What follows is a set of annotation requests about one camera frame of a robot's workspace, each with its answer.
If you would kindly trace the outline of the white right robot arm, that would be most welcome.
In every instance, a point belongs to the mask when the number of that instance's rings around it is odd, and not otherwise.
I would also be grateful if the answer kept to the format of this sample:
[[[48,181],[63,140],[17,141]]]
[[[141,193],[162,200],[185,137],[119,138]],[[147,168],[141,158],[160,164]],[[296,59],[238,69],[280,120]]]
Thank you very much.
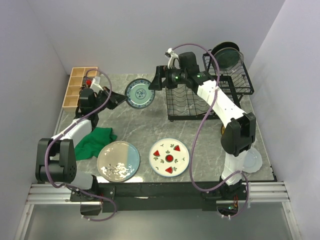
[[[209,105],[222,121],[224,132],[220,143],[225,151],[224,169],[220,176],[222,184],[219,193],[230,200],[237,194],[235,186],[242,180],[244,160],[256,139],[256,117],[239,108],[219,87],[220,73],[211,75],[200,71],[193,52],[176,54],[173,49],[165,53],[169,58],[167,65],[156,68],[155,77],[149,90],[174,89],[185,85]]]

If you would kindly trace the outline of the clear glass plate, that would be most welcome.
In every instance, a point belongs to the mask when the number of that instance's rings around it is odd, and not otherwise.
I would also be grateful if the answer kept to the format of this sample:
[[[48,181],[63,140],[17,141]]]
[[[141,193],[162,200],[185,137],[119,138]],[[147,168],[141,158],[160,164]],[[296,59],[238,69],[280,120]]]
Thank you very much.
[[[240,69],[244,63],[244,55],[237,50],[227,52],[225,55],[225,72],[233,74]]]

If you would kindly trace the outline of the black ceramic plate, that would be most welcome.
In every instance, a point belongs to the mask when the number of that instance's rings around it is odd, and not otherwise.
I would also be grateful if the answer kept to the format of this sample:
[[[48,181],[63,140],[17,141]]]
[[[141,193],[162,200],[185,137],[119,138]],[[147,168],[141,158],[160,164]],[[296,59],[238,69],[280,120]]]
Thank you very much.
[[[221,42],[218,45],[216,45],[212,50],[211,50],[211,54],[215,55],[218,51],[225,49],[225,48],[231,48],[237,51],[240,51],[239,46],[234,43],[234,42],[230,42],[230,41],[225,41],[225,42]]]

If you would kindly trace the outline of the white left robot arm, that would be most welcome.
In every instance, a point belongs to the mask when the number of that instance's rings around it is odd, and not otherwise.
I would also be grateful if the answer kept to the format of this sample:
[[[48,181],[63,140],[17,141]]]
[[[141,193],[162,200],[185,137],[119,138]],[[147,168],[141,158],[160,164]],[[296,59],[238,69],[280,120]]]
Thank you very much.
[[[35,177],[41,183],[50,183],[55,188],[69,185],[82,189],[88,201],[96,200],[100,188],[94,185],[95,177],[77,170],[75,145],[91,133],[99,121],[98,114],[104,109],[113,110],[127,97],[102,87],[99,92],[85,87],[80,90],[75,117],[61,133],[42,138],[37,145]]]

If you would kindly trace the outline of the light blue patterned plate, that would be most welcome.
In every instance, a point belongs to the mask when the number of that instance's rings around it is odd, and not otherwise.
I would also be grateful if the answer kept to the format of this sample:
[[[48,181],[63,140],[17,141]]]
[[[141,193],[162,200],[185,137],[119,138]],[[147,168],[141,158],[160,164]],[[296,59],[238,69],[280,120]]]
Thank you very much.
[[[155,99],[155,91],[150,90],[151,82],[145,78],[131,81],[124,92],[127,104],[134,109],[144,109],[150,106]]]

